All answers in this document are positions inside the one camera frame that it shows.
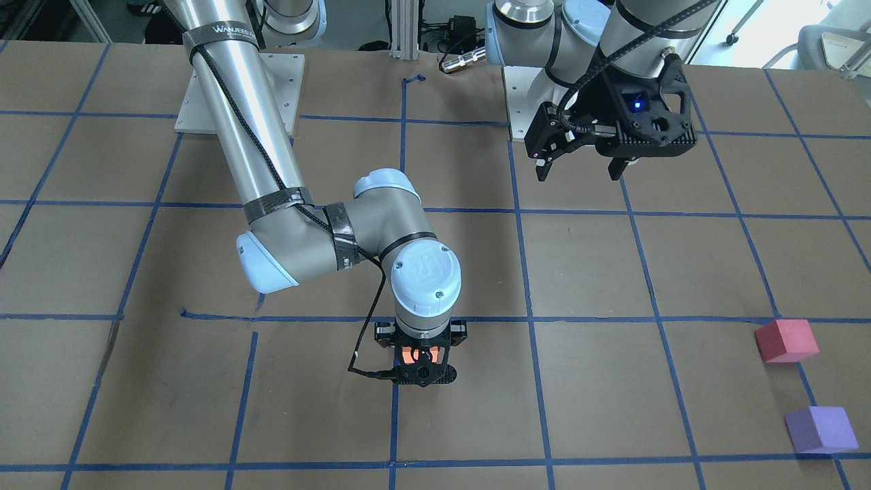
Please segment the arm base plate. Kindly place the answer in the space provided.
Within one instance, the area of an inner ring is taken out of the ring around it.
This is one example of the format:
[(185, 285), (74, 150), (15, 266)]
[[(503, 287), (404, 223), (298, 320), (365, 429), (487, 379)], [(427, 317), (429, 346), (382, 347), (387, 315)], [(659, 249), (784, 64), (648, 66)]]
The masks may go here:
[(560, 102), (567, 89), (553, 82), (541, 67), (504, 66), (503, 77), (511, 139), (522, 142), (539, 105)]
[[(259, 56), (261, 56), (286, 134), (292, 136), (295, 132), (305, 56), (274, 53), (262, 53)], [(189, 80), (174, 129), (177, 133), (216, 134), (216, 127), (208, 111), (196, 72), (192, 73)]]

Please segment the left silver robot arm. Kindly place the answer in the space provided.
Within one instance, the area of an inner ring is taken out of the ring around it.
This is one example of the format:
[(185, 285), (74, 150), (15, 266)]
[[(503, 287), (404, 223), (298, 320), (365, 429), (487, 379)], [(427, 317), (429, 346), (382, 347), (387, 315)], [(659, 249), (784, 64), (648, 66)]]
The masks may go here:
[(592, 146), (618, 180), (638, 159), (684, 155), (697, 144), (685, 56), (716, 1), (495, 1), (491, 64), (537, 69), (519, 129), (545, 181), (553, 163)]

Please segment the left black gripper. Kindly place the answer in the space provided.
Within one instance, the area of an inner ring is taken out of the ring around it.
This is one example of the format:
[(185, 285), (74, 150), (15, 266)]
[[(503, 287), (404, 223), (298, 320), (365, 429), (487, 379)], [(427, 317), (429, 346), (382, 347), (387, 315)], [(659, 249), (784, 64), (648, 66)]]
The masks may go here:
[(682, 59), (669, 54), (654, 78), (629, 75), (611, 65), (585, 84), (564, 111), (578, 127), (572, 140), (557, 118), (557, 106), (541, 103), (525, 136), (538, 181), (547, 179), (556, 159), (580, 146), (594, 145), (600, 155), (612, 157), (612, 181), (620, 180), (637, 157), (682, 155), (697, 142), (690, 95)]

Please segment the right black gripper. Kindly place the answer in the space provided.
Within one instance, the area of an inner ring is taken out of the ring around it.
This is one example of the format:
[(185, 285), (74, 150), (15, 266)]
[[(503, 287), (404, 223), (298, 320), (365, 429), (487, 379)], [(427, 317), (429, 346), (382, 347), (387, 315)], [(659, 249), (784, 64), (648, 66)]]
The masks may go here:
[[(399, 329), (396, 323), (389, 322), (376, 323), (376, 332), (374, 332), (374, 340), (381, 347), (394, 347), (395, 353), (399, 356), (400, 362), (392, 369), (392, 372), (454, 372), (454, 366), (447, 363), (449, 349), (452, 346), (457, 346), (466, 338), (467, 327), (464, 320), (451, 320), (444, 331), (432, 338), (411, 338)], [(423, 361), (416, 363), (416, 365), (402, 365), (401, 348), (404, 346), (416, 348), (440, 347), (439, 363), (436, 365), (436, 363)]]

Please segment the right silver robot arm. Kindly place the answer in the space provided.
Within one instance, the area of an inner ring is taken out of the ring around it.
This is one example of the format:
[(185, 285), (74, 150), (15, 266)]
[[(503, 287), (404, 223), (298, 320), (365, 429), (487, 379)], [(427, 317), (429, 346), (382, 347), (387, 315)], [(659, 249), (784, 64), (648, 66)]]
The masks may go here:
[(261, 49), (318, 37), (321, 3), (165, 1), (204, 93), (250, 229), (237, 237), (243, 270), (263, 294), (372, 261), (394, 295), (395, 319), (376, 326), (398, 363), (368, 378), (424, 387), (448, 382), (451, 347), (467, 337), (451, 319), (461, 290), (454, 251), (438, 241), (410, 180), (377, 169), (352, 199), (314, 207)]

